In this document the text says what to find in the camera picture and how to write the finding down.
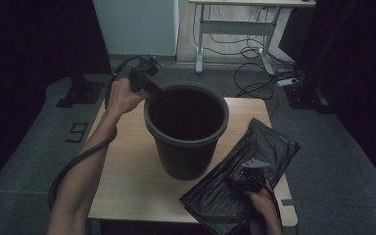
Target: wall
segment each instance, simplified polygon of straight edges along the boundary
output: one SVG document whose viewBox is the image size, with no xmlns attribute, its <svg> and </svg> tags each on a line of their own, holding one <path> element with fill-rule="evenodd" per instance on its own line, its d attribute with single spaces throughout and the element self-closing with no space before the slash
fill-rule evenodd
<svg viewBox="0 0 376 235">
<path fill-rule="evenodd" d="M 110 55 L 175 56 L 178 0 L 93 0 Z"/>
</svg>

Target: wooden table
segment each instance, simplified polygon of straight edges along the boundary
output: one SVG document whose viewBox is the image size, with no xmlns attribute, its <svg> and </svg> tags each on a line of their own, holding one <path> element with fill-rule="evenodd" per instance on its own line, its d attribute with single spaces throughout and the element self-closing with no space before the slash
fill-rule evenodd
<svg viewBox="0 0 376 235">
<path fill-rule="evenodd" d="M 219 138 L 208 171 L 220 163 L 246 132 L 252 118 L 270 126 L 263 100 L 226 98 L 230 117 L 226 131 Z M 179 202 L 179 198 L 201 178 L 180 181 L 162 168 L 154 137 L 146 128 L 142 102 L 118 122 L 117 139 L 111 143 L 100 186 L 89 217 L 106 220 L 137 220 L 198 223 Z M 95 123 L 100 121 L 102 105 Z M 298 223 L 295 208 L 283 206 L 291 199 L 286 176 L 274 189 L 284 226 Z"/>
<path fill-rule="evenodd" d="M 308 0 L 189 0 L 190 3 L 201 5 L 201 16 L 199 23 L 199 42 L 197 47 L 197 60 L 195 72 L 203 72 L 203 34 L 237 34 L 237 35 L 262 35 L 267 36 L 264 44 L 259 49 L 260 57 L 265 70 L 274 74 L 267 56 L 268 47 L 273 37 L 274 29 L 279 19 L 282 8 L 303 8 L 314 7 L 315 1 Z M 204 18 L 205 5 L 230 5 L 230 6 L 263 6 L 276 8 L 275 15 L 271 22 L 233 22 L 233 21 L 211 21 Z"/>
</svg>

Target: wooden tabletop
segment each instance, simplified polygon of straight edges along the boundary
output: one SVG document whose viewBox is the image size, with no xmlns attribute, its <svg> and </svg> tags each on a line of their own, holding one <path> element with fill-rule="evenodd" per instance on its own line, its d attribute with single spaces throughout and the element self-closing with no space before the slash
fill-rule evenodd
<svg viewBox="0 0 376 235">
<path fill-rule="evenodd" d="M 237 5 L 237 6 L 267 6 L 267 7 L 314 7 L 314 0 L 189 0 L 190 3 L 202 5 Z"/>
<path fill-rule="evenodd" d="M 270 126 L 263 100 L 226 98 L 230 117 L 226 131 L 218 139 L 208 172 L 220 163 L 246 132 L 252 118 Z M 180 181 L 168 176 L 162 168 L 154 137 L 146 128 L 144 102 L 121 117 L 117 139 L 111 143 L 101 182 L 89 217 L 119 220 L 146 220 L 196 223 L 179 202 L 179 198 L 201 178 Z M 102 105 L 95 123 L 104 111 Z M 284 226 L 298 222 L 294 207 L 283 207 L 291 199 L 286 176 L 275 188 Z"/>
</svg>

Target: black trash can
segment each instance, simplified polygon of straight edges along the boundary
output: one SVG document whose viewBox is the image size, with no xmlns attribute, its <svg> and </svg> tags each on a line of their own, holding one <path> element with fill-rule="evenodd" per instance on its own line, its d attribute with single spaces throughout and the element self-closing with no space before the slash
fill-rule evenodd
<svg viewBox="0 0 376 235">
<path fill-rule="evenodd" d="M 161 89 L 160 95 L 145 102 L 146 126 L 155 137 L 166 173 L 179 180 L 196 179 L 207 171 L 227 127 L 227 103 L 197 82 L 172 82 Z"/>
</svg>

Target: folded trash bag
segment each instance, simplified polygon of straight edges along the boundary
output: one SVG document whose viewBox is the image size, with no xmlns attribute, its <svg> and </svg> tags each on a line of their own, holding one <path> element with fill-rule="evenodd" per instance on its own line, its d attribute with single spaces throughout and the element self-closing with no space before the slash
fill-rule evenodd
<svg viewBox="0 0 376 235">
<path fill-rule="evenodd" d="M 275 187 L 299 149 L 298 142 L 253 118 L 228 156 L 179 200 L 214 234 L 238 234 L 248 226 L 248 218 L 255 209 L 246 196 L 233 194 L 229 179 L 239 178 L 241 164 L 255 158 L 270 164 L 263 171 Z"/>
</svg>

